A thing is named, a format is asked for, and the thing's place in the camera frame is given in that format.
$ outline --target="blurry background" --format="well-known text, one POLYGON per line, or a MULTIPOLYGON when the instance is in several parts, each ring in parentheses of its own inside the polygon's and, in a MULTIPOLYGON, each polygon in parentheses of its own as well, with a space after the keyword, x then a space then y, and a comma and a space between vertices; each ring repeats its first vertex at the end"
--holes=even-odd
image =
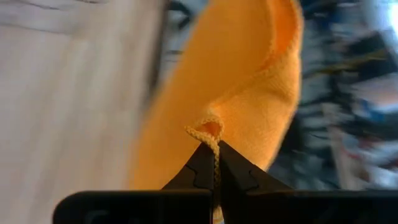
MULTIPOLYGON (((269 173, 296 189, 398 189, 398 2, 300 3, 302 99, 269 173)), ((171 1, 158 84, 206 4, 171 1)))
MULTIPOLYGON (((0 0, 0 222, 124 189, 129 146, 206 0, 0 0)), ((398 188, 398 2, 301 0, 302 99, 269 173, 398 188)))

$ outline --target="cloth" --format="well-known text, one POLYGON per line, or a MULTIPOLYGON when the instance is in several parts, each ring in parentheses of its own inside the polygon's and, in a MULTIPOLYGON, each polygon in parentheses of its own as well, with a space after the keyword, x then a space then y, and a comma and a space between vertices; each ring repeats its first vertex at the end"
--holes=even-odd
POLYGON ((299 98, 302 29, 293 0, 210 1, 147 114, 131 188, 161 189, 200 141, 268 168, 299 98))

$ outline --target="orange fabric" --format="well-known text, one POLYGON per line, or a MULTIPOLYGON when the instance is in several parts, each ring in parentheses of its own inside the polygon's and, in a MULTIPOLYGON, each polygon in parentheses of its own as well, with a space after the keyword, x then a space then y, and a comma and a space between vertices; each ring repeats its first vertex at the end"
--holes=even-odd
POLYGON ((197 139, 268 168, 299 98, 302 28, 293 0, 210 1, 147 115, 131 188, 161 189, 197 139))

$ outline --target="white surface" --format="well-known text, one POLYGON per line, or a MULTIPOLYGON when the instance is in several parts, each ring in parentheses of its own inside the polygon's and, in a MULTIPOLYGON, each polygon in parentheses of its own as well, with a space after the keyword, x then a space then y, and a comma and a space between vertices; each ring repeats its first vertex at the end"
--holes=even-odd
POLYGON ((69 194, 127 187, 161 7, 113 3, 74 35, 0 26, 0 223, 51 223, 69 194))
POLYGON ((74 0, 0 0, 0 24, 71 34, 95 7, 74 0))

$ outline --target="black object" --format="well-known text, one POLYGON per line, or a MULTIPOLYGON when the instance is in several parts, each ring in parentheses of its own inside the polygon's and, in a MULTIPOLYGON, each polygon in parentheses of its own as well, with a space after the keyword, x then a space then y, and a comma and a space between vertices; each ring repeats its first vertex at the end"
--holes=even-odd
POLYGON ((170 11, 177 11, 184 14, 184 18, 178 23, 178 29, 184 29, 192 20, 193 20, 193 13, 187 6, 178 2, 178 1, 171 1, 169 5, 170 11))
MULTIPOLYGON (((398 191, 294 191, 225 142, 219 146, 226 224, 398 222, 398 191)), ((201 144, 162 190, 71 195, 56 207, 53 224, 212 223, 213 159, 201 144)))

